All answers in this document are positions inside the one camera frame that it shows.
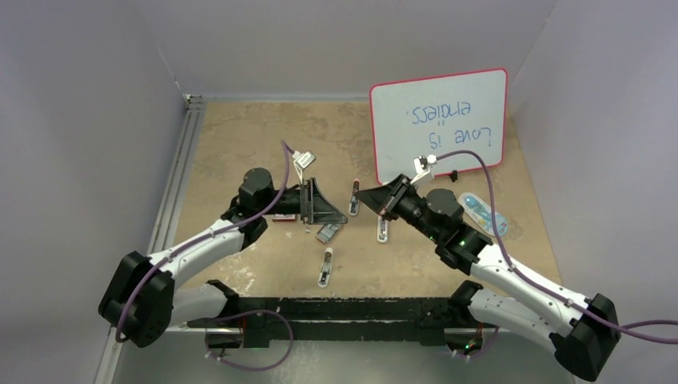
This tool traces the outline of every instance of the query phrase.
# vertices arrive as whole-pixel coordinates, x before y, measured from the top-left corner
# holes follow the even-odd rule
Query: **purple cable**
[[[225,226],[224,228],[221,228],[220,230],[215,230],[213,234],[203,234],[200,237],[194,238],[193,240],[184,243],[183,245],[177,247],[176,250],[171,251],[169,253],[168,257],[162,258],[158,262],[158,264],[154,265],[148,272],[146,272],[146,274],[144,275],[142,280],[139,281],[137,286],[134,287],[134,290],[132,290],[132,294],[130,294],[130,297],[127,298],[127,302],[125,303],[125,306],[122,307],[122,313],[120,314],[120,318],[118,319],[118,325],[116,326],[116,330],[115,330],[115,341],[116,342],[126,342],[128,340],[128,338],[122,337],[122,326],[125,325],[125,319],[127,318],[127,315],[130,313],[130,308],[132,307],[132,303],[134,302],[134,299],[136,299],[137,296],[139,295],[139,292],[141,292],[142,287],[149,281],[151,276],[153,276],[154,273],[160,269],[160,267],[164,266],[167,262],[170,262],[173,258],[176,258],[181,252],[183,252],[184,250],[187,250],[191,246],[195,246],[196,244],[198,244],[200,242],[204,242],[205,240],[213,238],[213,236],[216,236],[218,234],[223,234],[223,233],[228,232],[228,231],[230,231],[234,228],[240,228],[241,226],[246,226],[247,224],[250,224],[254,220],[257,220],[258,218],[260,218],[261,216],[266,214],[266,212],[271,210],[271,208],[273,208],[273,206],[275,206],[277,201],[280,200],[282,193],[285,192],[285,188],[287,187],[287,179],[289,177],[289,155],[287,154],[287,152],[288,151],[292,152],[292,153],[294,152],[291,148],[289,148],[289,146],[287,145],[285,140],[281,140],[280,143],[281,143],[282,148],[283,148],[283,155],[285,156],[285,176],[282,179],[282,184],[280,186],[280,190],[278,190],[275,198],[273,198],[271,203],[268,206],[266,206],[266,208],[264,208],[258,214],[255,214],[251,218],[246,218],[245,220],[239,222],[238,224]]]
[[[487,344],[483,345],[481,350],[479,350],[475,354],[469,355],[470,357],[468,357],[468,359],[473,360],[475,358],[479,358],[482,354],[487,352],[489,347],[492,346],[492,344],[494,344],[494,342],[497,340],[497,336],[499,336],[499,327],[494,329],[494,332],[492,333],[492,337],[488,340]]]
[[[523,274],[520,270],[518,270],[513,263],[511,262],[511,258],[509,257],[509,252],[506,251],[506,246],[504,245],[504,241],[501,240],[501,236],[499,236],[499,230],[497,229],[497,223],[494,220],[494,216],[497,213],[495,210],[495,202],[494,202],[494,190],[492,188],[492,179],[490,178],[489,175],[489,170],[488,167],[485,165],[485,162],[483,162],[483,159],[475,152],[471,150],[454,150],[452,152],[448,152],[447,154],[443,154],[441,156],[438,156],[438,160],[442,160],[444,158],[448,158],[450,156],[454,156],[457,154],[470,154],[478,162],[481,164],[483,167],[483,171],[485,172],[485,177],[487,178],[488,182],[488,189],[489,189],[489,205],[491,208],[491,215],[492,215],[492,229],[494,230],[495,237],[497,239],[497,245],[499,246],[501,250],[501,255],[504,257],[504,260],[506,261],[507,266],[512,266],[512,270],[520,277],[523,279],[523,281],[527,282],[530,286],[533,286],[540,290],[541,292],[544,292],[545,294],[552,296],[559,301],[567,304],[568,303],[568,298],[565,296],[558,294],[557,292],[554,292],[550,290],[549,288],[546,288],[545,286],[539,285],[537,282],[533,281],[531,278]],[[597,314],[594,314],[590,310],[587,310],[583,306],[580,306],[579,304],[573,303],[572,307],[578,311],[580,311],[582,314],[585,314],[592,318],[593,320],[599,322],[600,324],[607,326],[608,328],[612,328],[613,330],[619,331],[623,334],[627,334],[629,336],[632,336],[634,338],[639,338],[642,340],[646,340],[648,342],[656,342],[659,344],[678,344],[678,338],[658,338],[656,336],[651,336],[649,334],[640,334],[636,331],[631,330],[632,328],[637,328],[639,326],[656,326],[656,325],[673,325],[673,326],[678,326],[678,321],[674,320],[647,320],[644,322],[634,322],[633,324],[628,324],[626,326],[618,326],[617,324],[614,324],[612,322],[609,322],[605,320],[604,318],[601,318]]]
[[[228,316],[225,318],[215,318],[212,319],[215,322],[228,322],[230,320],[234,320],[236,318],[244,318],[245,316],[250,316],[251,314],[271,314],[279,319],[282,320],[282,322],[285,324],[285,328],[287,328],[287,332],[289,333],[289,345],[287,346],[287,351],[285,354],[282,355],[280,360],[276,361],[275,363],[271,364],[270,366],[243,366],[240,365],[236,362],[230,362],[228,360],[225,360],[224,358],[220,358],[214,353],[212,353],[211,350],[209,350],[209,343],[207,342],[207,335],[205,336],[205,348],[207,349],[207,354],[213,358],[214,360],[224,363],[227,366],[232,366],[233,368],[238,368],[239,370],[248,370],[249,372],[263,372],[265,370],[272,370],[273,368],[280,366],[289,356],[289,353],[292,351],[292,344],[294,342],[294,336],[292,335],[292,326],[289,324],[289,322],[282,317],[281,314],[277,312],[273,312],[272,310],[250,310],[247,312],[243,312],[241,314],[235,314],[234,316]]]

